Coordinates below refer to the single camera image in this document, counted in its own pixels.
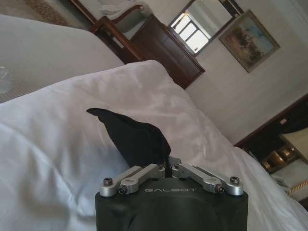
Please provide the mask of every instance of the framed painting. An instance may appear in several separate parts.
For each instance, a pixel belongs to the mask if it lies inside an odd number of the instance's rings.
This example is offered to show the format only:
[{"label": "framed painting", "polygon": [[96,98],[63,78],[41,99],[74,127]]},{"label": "framed painting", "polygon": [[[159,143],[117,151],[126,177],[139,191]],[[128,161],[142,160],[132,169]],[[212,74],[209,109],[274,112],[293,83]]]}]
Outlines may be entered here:
[{"label": "framed painting", "polygon": [[242,14],[219,40],[248,73],[280,47],[250,10]]}]

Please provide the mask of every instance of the metal linkage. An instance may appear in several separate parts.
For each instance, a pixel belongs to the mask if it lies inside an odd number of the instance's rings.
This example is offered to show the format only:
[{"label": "metal linkage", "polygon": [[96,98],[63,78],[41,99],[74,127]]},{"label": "metal linkage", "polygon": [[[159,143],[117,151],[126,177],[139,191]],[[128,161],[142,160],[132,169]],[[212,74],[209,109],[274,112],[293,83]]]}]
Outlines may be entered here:
[{"label": "metal linkage", "polygon": [[238,177],[227,177],[221,173],[215,172],[213,170],[203,169],[201,167],[196,167],[196,169],[210,175],[213,177],[217,177],[222,182],[222,187],[225,189],[227,194],[233,195],[233,196],[241,196],[244,193],[243,190],[243,183],[240,181],[240,178]]},{"label": "metal linkage", "polygon": [[224,192],[222,183],[218,178],[209,176],[188,164],[176,164],[172,168],[172,176],[177,178],[191,178],[202,185],[205,191],[210,193]]},{"label": "metal linkage", "polygon": [[162,178],[165,176],[165,168],[162,165],[150,164],[146,168],[134,166],[121,173],[115,179],[103,179],[100,187],[100,195],[109,197],[120,194],[131,194],[138,191],[139,185],[149,178]]},{"label": "metal linkage", "polygon": [[140,171],[142,168],[139,166],[131,167],[125,172],[121,173],[115,179],[105,178],[100,186],[100,195],[104,197],[113,196],[117,193],[120,186],[121,180],[134,175],[136,172]]},{"label": "metal linkage", "polygon": [[120,194],[131,194],[139,189],[139,185],[142,185],[149,178],[162,178],[165,176],[165,168],[155,164],[150,164],[135,175],[127,177],[121,180],[118,192]]}]

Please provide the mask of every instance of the screw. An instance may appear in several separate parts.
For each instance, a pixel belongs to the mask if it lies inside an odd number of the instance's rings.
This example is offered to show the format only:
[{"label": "screw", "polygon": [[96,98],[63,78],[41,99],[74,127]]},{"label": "screw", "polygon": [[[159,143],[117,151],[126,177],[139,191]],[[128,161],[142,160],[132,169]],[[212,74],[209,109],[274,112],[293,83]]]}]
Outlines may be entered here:
[{"label": "screw", "polygon": [[110,178],[110,177],[105,178],[105,179],[103,180],[103,184],[104,184],[104,186],[110,186],[110,185],[112,185],[112,178]]},{"label": "screw", "polygon": [[215,192],[217,193],[223,193],[225,190],[224,188],[221,186],[221,184],[218,184],[215,186]]},{"label": "screw", "polygon": [[180,164],[175,164],[175,165],[174,165],[174,168],[175,168],[175,169],[179,169],[179,167],[180,167]]},{"label": "screw", "polygon": [[230,177],[230,182],[232,184],[238,185],[240,184],[240,179],[238,177]]},{"label": "screw", "polygon": [[125,185],[121,185],[117,191],[119,192],[119,194],[126,194],[128,190]]}]

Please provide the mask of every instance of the carpet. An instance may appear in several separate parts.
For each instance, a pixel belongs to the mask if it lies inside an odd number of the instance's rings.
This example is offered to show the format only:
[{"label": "carpet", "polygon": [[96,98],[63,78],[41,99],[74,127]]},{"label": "carpet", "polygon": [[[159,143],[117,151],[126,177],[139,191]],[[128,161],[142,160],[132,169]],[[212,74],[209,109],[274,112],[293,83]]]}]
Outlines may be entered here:
[{"label": "carpet", "polygon": [[91,25],[68,0],[0,0],[0,14],[80,29]]},{"label": "carpet", "polygon": [[69,26],[65,18],[63,18],[53,7],[44,0],[25,0],[26,4],[36,13],[42,16],[48,23]]}]

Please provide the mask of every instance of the white duvet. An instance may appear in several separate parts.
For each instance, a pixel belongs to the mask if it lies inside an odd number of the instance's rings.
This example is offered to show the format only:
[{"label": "white duvet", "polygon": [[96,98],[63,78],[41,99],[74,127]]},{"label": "white duvet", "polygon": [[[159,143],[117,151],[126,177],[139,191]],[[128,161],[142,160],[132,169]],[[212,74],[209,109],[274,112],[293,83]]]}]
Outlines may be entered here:
[{"label": "white duvet", "polygon": [[171,155],[244,183],[249,231],[303,231],[308,213],[232,147],[155,61],[74,77],[0,104],[0,230],[95,231],[94,195],[128,168],[86,109],[159,127]]}]

